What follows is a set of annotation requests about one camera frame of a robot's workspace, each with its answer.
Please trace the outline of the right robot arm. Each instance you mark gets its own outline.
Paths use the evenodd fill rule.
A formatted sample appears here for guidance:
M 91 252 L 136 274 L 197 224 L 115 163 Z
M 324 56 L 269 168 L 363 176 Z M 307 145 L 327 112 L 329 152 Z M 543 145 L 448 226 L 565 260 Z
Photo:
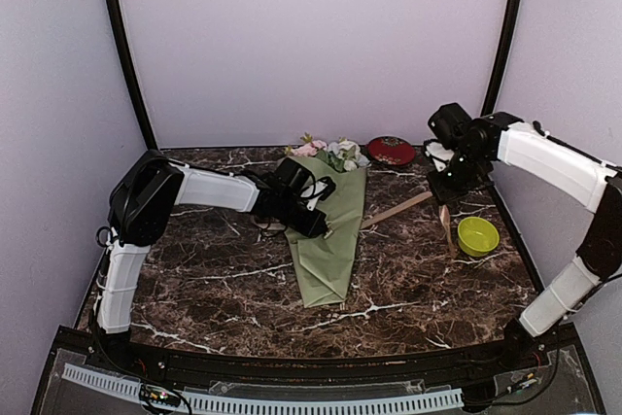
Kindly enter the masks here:
M 534 352 L 531 338 L 548 332 L 621 271 L 621 169 L 555 138 L 536 122 L 507 112 L 471 117 L 457 103 L 428 120 L 425 143 L 432 171 L 427 180 L 440 205 L 489 182 L 494 166 L 519 171 L 556 198 L 566 196 L 589 220 L 570 262 L 507 327 L 514 332 L 496 350 L 496 361 L 515 370 Z

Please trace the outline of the lime green plastic bowl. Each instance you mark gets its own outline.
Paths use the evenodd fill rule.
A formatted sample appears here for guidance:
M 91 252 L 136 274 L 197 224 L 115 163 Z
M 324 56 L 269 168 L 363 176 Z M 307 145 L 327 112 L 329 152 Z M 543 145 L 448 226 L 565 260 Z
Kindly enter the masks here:
M 467 255 L 480 258 L 494 251 L 501 237 L 495 226 L 479 217 L 467 217 L 458 224 L 459 247 Z

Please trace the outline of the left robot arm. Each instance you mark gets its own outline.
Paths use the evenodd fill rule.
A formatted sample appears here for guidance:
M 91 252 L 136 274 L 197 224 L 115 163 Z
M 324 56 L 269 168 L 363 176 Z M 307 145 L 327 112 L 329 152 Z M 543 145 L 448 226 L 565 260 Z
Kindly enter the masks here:
M 328 233 L 327 216 L 318 210 L 336 189 L 329 177 L 315 177 L 291 158 L 273 172 L 241 174 L 206 170 L 146 151 L 113 189 L 108 216 L 108 257 L 94 312 L 108 336 L 100 358 L 116 372 L 137 364 L 136 349 L 116 334 L 130 329 L 130 311 L 142 264 L 163 235 L 172 210 L 197 205 L 249 213 L 276 221 L 306 238 Z

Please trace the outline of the white fake flower stem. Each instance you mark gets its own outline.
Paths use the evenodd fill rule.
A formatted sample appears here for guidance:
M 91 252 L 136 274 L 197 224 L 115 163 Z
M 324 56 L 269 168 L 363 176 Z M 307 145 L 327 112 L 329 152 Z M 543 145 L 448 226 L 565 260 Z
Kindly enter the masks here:
M 329 143 L 326 153 L 328 164 L 338 172 L 352 172 L 370 164 L 360 145 L 346 138 Z

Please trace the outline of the green and pink wrapping paper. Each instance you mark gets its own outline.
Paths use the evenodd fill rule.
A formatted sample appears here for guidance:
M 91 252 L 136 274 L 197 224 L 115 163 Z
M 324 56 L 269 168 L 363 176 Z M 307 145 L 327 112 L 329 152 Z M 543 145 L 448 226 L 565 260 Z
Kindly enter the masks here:
M 363 220 L 366 170 L 340 173 L 314 157 L 293 160 L 316 178 L 329 176 L 336 184 L 328 199 L 317 205 L 327 215 L 328 233 L 306 238 L 286 231 L 303 306 L 341 303 L 349 290 Z

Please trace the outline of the pink rose fake flower stem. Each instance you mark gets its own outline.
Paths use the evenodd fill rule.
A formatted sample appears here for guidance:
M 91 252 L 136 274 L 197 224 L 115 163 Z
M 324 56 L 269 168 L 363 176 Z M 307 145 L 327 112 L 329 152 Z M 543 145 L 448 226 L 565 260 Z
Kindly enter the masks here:
M 328 147 L 328 144 L 325 141 L 316 139 L 307 132 L 300 137 L 300 140 L 302 142 L 301 146 L 296 148 L 288 146 L 285 149 L 285 154 L 287 156 L 314 157 L 318 154 L 318 152 L 323 151 Z

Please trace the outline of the tan ribbon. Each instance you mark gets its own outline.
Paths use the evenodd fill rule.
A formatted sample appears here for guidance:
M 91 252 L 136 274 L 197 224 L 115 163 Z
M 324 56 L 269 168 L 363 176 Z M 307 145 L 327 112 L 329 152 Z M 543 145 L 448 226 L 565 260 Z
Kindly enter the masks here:
M 436 221 L 440 223 L 442 230 L 442 238 L 446 244 L 447 252 L 451 259 L 455 259 L 458 255 L 458 245 L 453 238 L 452 220 L 450 210 L 447 205 L 437 206 L 432 201 L 432 193 L 424 191 L 416 194 L 413 197 L 402 201 L 401 203 L 373 215 L 371 218 L 364 220 L 361 224 L 361 230 L 370 230 L 376 228 L 378 225 L 397 217 L 405 217 L 408 215 L 414 218 L 414 212 L 417 212 L 419 217 L 423 216 L 428 222 L 432 218 L 432 209 L 435 209 Z

